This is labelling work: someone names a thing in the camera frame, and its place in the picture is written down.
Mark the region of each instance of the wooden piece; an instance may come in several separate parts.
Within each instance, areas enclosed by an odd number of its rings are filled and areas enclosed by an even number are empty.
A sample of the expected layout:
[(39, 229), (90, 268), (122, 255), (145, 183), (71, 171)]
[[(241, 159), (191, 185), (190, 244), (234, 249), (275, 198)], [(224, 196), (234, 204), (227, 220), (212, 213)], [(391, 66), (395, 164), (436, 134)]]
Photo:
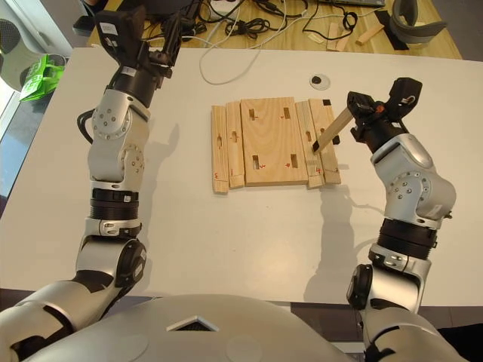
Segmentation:
[(294, 98), (242, 100), (240, 109), (246, 186), (307, 184)]
[[(345, 35), (345, 34), (348, 34), (348, 33), (349, 33), (349, 31), (346, 30), (345, 32), (342, 33), (342, 35)], [(348, 35), (345, 38), (340, 39), (337, 42), (337, 45), (335, 47), (335, 51), (344, 51), (344, 49), (346, 48), (347, 43), (349, 42), (349, 38), (350, 38), (350, 35)]]
[[(338, 23), (331, 23), (329, 26), (329, 36), (328, 38), (336, 38), (339, 36), (339, 24)], [(327, 50), (328, 51), (336, 51), (337, 49), (337, 40), (328, 40), (327, 41)]]
[(240, 102), (226, 104), (226, 138), (228, 139), (229, 187), (245, 186), (245, 164), (243, 162), (243, 136)]
[(315, 140), (315, 128), (310, 112), (309, 101), (295, 103), (297, 116), (299, 118), (300, 138), (303, 144), (303, 154), (309, 176), (309, 189), (321, 187), (325, 184), (324, 169), (318, 154), (312, 151), (312, 144)]
[(374, 25), (367, 32), (359, 36), (358, 39), (355, 41), (355, 43), (359, 45), (363, 45), (364, 43), (369, 41), (373, 36), (375, 36), (378, 32), (380, 32), (382, 29), (384, 29), (383, 24), (378, 23), (377, 25)]
[(226, 141), (226, 110), (211, 107), (211, 149), (213, 164), (213, 191), (228, 192), (228, 147)]
[[(323, 132), (330, 126), (332, 119), (328, 110), (323, 105), (322, 100), (309, 100), (310, 111), (312, 113), (312, 119), (314, 121), (315, 134), (320, 137)], [(329, 143), (320, 152), (322, 167), (324, 168), (325, 183), (339, 184), (341, 183), (339, 164), (335, 155), (334, 145)]]
[[(328, 114), (328, 119), (333, 120), (334, 114), (332, 112), (332, 106), (324, 106), (326, 113)], [(345, 108), (338, 116), (335, 121), (329, 125), (329, 127), (322, 132), (321, 136), (317, 139), (318, 150), (324, 149), (329, 143), (332, 142), (334, 137), (339, 134), (339, 132), (353, 119), (352, 113), (348, 108)]]

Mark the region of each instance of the black object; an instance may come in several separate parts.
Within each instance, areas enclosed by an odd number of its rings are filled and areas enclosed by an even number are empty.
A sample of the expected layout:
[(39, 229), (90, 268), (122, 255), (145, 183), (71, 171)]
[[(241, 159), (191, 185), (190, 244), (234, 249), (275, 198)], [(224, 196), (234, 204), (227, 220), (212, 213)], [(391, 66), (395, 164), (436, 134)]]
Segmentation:
[(230, 36), (248, 35), (254, 39), (258, 38), (259, 34), (272, 30), (270, 22), (267, 19), (257, 17), (250, 21), (239, 20), (236, 23), (227, 23), (225, 26), (225, 34)]
[(377, 309), (377, 310), (382, 310), (386, 308), (402, 308), (402, 309), (408, 310), (402, 305), (390, 302), (389, 300), (379, 299), (379, 298), (371, 299), (371, 307), (372, 309)]
[(457, 350), (461, 357), (470, 362), (481, 362), (483, 356), (483, 324), (470, 326), (441, 328), (438, 332)]
[(191, 330), (191, 331), (196, 331), (196, 332), (213, 332), (208, 327), (206, 327), (204, 324), (202, 324), (198, 321), (187, 324), (186, 326), (181, 327), (177, 330)]
[(72, 281), (82, 284), (91, 293), (106, 289), (113, 280), (112, 275), (99, 270), (78, 270), (72, 279)]
[[(181, 46), (181, 17), (177, 13), (165, 21), (165, 45), (154, 52), (141, 41), (145, 19), (143, 6), (133, 11), (101, 11), (95, 17), (100, 43), (119, 64), (108, 87), (130, 94), (149, 108), (162, 79), (171, 77)], [(134, 72), (123, 72), (126, 67)]]
[(77, 19), (77, 21), (72, 25), (72, 30), (74, 34), (80, 36), (91, 36), (94, 27), (96, 26), (94, 18), (88, 15), (84, 15)]
[(20, 31), (9, 20), (0, 19), (0, 51), (3, 54), (10, 53), (20, 42)]
[(417, 12), (417, 0), (395, 0), (392, 4), (389, 25), (399, 40), (409, 44), (427, 43), (447, 26), (445, 21), (415, 26)]
[(391, 327), (387, 330), (381, 332), (374, 341), (369, 345), (369, 347), (365, 350), (365, 362), (380, 362), (384, 357), (390, 356), (395, 352), (391, 348), (385, 348), (382, 351), (379, 351), (379, 348), (376, 346), (376, 341), (379, 337), (383, 336), (384, 334), (391, 332), (393, 330), (398, 330), (399, 327)]
[(350, 36), (352, 34), (352, 32), (354, 31), (354, 28), (355, 28), (355, 26), (357, 25), (357, 22), (358, 22), (357, 14), (354, 13), (354, 12), (352, 12), (352, 11), (346, 11), (346, 9), (344, 9), (342, 6), (335, 5), (335, 4), (332, 4), (332, 6), (334, 6), (335, 8), (339, 8), (343, 12), (342, 25), (343, 25), (343, 27), (344, 27), (345, 30), (348, 30), (347, 34), (344, 34), (344, 35), (341, 35), (341, 36), (337, 36), (335, 38), (329, 38), (329, 37), (321, 34), (320, 32), (318, 32), (317, 30), (307, 29), (307, 27), (309, 26), (310, 22), (312, 21), (312, 19), (314, 18), (314, 16), (318, 12), (318, 6), (319, 6), (319, 2), (317, 2), (317, 5), (315, 6), (315, 11), (313, 12), (312, 16), (307, 20), (307, 22), (303, 26), (302, 32), (313, 32), (314, 34), (317, 34), (317, 35), (321, 36), (325, 40), (342, 39), (342, 38), (345, 38), (345, 37)]
[(133, 287), (143, 277), (146, 248), (137, 239), (130, 240), (121, 252), (116, 270), (116, 287)]
[[(396, 253), (427, 260), (429, 251), (436, 246), (436, 230), (399, 220), (384, 219), (377, 244)], [(369, 259), (384, 268), (384, 257), (372, 252)]]
[(118, 11), (132, 11), (143, 5), (147, 20), (164, 21), (178, 11), (182, 17), (194, 20), (200, 4), (200, 0), (123, 0)]
[(406, 43), (403, 43), (398, 39), (397, 36), (391, 31), (390, 20), (391, 16), (386, 10), (380, 10), (375, 12), (379, 23), (384, 25), (384, 32), (386, 33), (387, 38), (391, 42), (392, 47), (395, 51), (407, 51), (409, 50)]
[(139, 207), (138, 193), (93, 189), (91, 218), (98, 220), (134, 220)]
[(368, 302), (372, 285), (372, 265), (359, 264), (352, 274), (352, 280), (347, 290), (347, 302), (355, 309), (362, 310)]
[(93, 140), (91, 135), (88, 133), (87, 129), (85, 128), (85, 122), (89, 119), (92, 118), (92, 115), (94, 114), (94, 109), (91, 109), (89, 111), (86, 111), (82, 114), (80, 114), (79, 117), (77, 117), (77, 127), (78, 130), (81, 131), (82, 136), (90, 143), (92, 144)]
[(367, 94), (349, 92), (347, 108), (355, 118), (357, 127), (350, 130), (355, 140), (367, 144), (374, 153), (398, 134), (408, 133), (402, 118), (417, 105), (422, 86), (414, 79), (398, 78), (386, 103), (375, 102)]

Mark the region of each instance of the chair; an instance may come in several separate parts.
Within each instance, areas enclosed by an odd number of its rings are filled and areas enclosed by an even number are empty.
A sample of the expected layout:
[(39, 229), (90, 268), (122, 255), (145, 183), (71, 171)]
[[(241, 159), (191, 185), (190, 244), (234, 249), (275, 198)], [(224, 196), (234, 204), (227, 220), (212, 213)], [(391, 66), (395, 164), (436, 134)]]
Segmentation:
[(442, 31), (447, 23), (437, 21), (422, 26), (414, 26), (417, 21), (417, 0), (395, 0), (389, 21), (391, 31), (400, 41), (408, 44), (427, 43)]
[(44, 54), (28, 49), (18, 28), (0, 19), (0, 78), (16, 91), (21, 91), (29, 67)]

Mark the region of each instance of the wooden plank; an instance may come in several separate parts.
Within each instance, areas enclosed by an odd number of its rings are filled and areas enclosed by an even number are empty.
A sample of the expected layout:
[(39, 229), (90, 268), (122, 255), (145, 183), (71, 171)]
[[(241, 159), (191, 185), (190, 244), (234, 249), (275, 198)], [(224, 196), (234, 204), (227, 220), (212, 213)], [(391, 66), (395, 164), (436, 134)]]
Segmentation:
[[(342, 33), (342, 35), (345, 35), (349, 33), (349, 30), (346, 30), (345, 32)], [(350, 38), (350, 35), (348, 35), (347, 37), (345, 38), (342, 38), (340, 39), (338, 42), (337, 42), (337, 45), (335, 47), (335, 51), (344, 51), (344, 49), (346, 49), (346, 45), (347, 43), (349, 42), (349, 38)]]
[(245, 163), (243, 161), (242, 116), (240, 102), (226, 104), (226, 137), (228, 139), (229, 187), (245, 186)]
[[(332, 112), (332, 106), (324, 106), (326, 113), (328, 114), (329, 120), (334, 119), (334, 113)], [(331, 125), (321, 133), (321, 136), (314, 143), (314, 152), (318, 149), (325, 148), (329, 143), (332, 142), (334, 137), (339, 134), (339, 132), (353, 119), (352, 113), (348, 108), (345, 108), (335, 119), (331, 122)]]
[(226, 110), (223, 106), (211, 107), (211, 150), (213, 191), (228, 192), (228, 142), (226, 141)]
[(375, 36), (378, 32), (380, 32), (382, 29), (384, 29), (383, 24), (378, 23), (374, 25), (367, 32), (359, 36), (358, 39), (355, 41), (355, 43), (359, 45), (363, 45), (364, 43), (369, 41), (373, 36)]
[[(320, 137), (323, 132), (329, 127), (331, 121), (327, 109), (324, 107), (322, 100), (309, 100), (310, 111), (314, 121), (315, 134)], [(335, 155), (334, 145), (329, 143), (320, 152), (322, 167), (324, 168), (325, 183), (339, 184), (341, 183), (339, 164)]]
[(307, 184), (293, 97), (242, 100), (246, 186)]
[[(331, 23), (329, 26), (329, 36), (328, 38), (336, 38), (339, 36), (339, 24), (338, 23)], [(328, 51), (336, 51), (337, 50), (337, 40), (328, 40), (327, 41), (327, 50)]]
[(312, 143), (316, 135), (309, 101), (295, 103), (295, 108), (299, 118), (300, 138), (309, 176), (309, 189), (322, 187), (325, 184), (324, 169), (320, 157), (312, 151)]

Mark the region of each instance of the rectangular slot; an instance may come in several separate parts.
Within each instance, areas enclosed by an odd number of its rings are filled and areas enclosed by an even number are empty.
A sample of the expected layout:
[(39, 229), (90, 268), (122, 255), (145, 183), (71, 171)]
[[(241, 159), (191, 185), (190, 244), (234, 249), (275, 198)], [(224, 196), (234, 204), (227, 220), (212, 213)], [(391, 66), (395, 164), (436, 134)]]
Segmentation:
[(260, 163), (258, 161), (258, 156), (257, 155), (254, 155), (253, 156), (253, 160), (254, 160), (254, 170), (260, 169)]
[(290, 155), (290, 160), (293, 168), (299, 168), (299, 164), (297, 162), (297, 155), (294, 155), (294, 154)]

